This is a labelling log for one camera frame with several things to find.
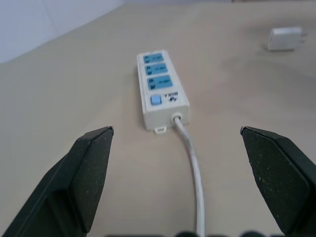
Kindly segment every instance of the blue switch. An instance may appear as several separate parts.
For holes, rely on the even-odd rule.
[[[161,104],[161,97],[160,95],[152,95],[150,97],[150,101],[152,105],[160,105]]]

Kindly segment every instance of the power strip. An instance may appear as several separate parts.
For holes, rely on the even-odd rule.
[[[166,50],[137,55],[138,80],[145,127],[164,133],[179,117],[189,123],[190,104]]]

